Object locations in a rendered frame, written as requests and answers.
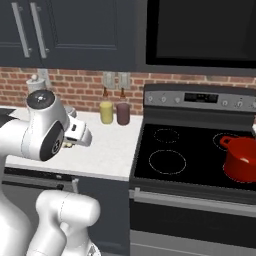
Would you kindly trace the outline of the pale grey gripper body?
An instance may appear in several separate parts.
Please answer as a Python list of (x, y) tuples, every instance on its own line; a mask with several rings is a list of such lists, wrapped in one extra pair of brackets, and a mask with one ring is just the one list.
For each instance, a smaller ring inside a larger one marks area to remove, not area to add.
[(68, 143), (89, 147), (92, 143), (92, 134), (83, 121), (71, 123), (65, 131), (65, 141)]

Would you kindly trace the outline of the red pot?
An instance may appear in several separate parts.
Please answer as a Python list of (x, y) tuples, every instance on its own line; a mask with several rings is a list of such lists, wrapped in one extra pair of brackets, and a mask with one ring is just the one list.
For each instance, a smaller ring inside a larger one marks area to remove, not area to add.
[(223, 136), (220, 145), (227, 149), (225, 174), (237, 182), (256, 182), (256, 139)]

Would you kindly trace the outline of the yellow bottle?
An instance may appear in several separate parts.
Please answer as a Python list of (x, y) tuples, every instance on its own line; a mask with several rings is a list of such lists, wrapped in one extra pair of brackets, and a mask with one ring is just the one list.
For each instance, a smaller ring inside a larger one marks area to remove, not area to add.
[(104, 88), (102, 101), (99, 105), (100, 119), (103, 124), (111, 124), (113, 122), (113, 103), (108, 98), (107, 88)]

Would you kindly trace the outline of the purple bottle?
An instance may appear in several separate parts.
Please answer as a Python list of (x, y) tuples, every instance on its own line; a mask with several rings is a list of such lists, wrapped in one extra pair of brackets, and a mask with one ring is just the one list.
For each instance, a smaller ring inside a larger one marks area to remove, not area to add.
[(127, 103), (124, 89), (121, 89), (120, 99), (116, 105), (117, 123), (128, 125), (130, 122), (130, 105)]

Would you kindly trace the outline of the grey dishwasher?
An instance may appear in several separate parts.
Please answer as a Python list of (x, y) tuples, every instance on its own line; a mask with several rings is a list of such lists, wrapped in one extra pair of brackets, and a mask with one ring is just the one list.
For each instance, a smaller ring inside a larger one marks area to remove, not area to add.
[(20, 208), (29, 209), (44, 190), (73, 192), (73, 177), (67, 174), (6, 167), (2, 189)]

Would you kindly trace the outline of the dark base cupboard door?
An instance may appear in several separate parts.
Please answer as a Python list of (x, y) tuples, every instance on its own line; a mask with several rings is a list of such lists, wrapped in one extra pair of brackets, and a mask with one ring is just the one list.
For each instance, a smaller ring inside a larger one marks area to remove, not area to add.
[(100, 203), (98, 221), (89, 228), (103, 253), (130, 256), (129, 184), (126, 181), (80, 177), (78, 192)]

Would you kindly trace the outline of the black and grey stove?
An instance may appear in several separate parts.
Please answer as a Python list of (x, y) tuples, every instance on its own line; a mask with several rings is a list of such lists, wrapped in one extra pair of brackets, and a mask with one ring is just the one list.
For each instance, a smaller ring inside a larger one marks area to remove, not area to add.
[[(243, 106), (236, 106), (238, 101)], [(129, 191), (256, 205), (256, 184), (223, 170), (223, 136), (253, 138), (256, 91), (226, 86), (147, 84)]]

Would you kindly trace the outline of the black oven door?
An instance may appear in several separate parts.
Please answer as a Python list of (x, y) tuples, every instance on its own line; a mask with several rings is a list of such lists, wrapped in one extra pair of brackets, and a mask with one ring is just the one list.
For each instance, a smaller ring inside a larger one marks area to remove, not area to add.
[(131, 256), (256, 256), (256, 218), (130, 200)]

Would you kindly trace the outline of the black microwave oven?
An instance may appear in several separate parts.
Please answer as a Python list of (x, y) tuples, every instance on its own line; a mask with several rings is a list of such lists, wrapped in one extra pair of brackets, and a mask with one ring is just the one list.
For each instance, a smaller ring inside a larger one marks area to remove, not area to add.
[(256, 76), (256, 0), (138, 0), (139, 71)]

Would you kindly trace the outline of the grey double wall socket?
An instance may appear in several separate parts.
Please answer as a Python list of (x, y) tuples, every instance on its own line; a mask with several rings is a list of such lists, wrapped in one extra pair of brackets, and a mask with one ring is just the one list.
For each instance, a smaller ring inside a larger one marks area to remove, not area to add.
[(104, 72), (103, 85), (107, 89), (130, 89), (130, 74), (128, 72)]

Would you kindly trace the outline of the grey wall switch plate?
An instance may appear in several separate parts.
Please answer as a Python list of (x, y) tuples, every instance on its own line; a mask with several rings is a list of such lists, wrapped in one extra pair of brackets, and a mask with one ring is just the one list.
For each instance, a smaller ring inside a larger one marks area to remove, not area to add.
[(37, 71), (38, 71), (39, 77), (45, 80), (46, 86), (50, 87), (51, 86), (51, 82), (50, 82), (48, 70), (47, 69), (39, 68), (39, 69), (37, 69)]

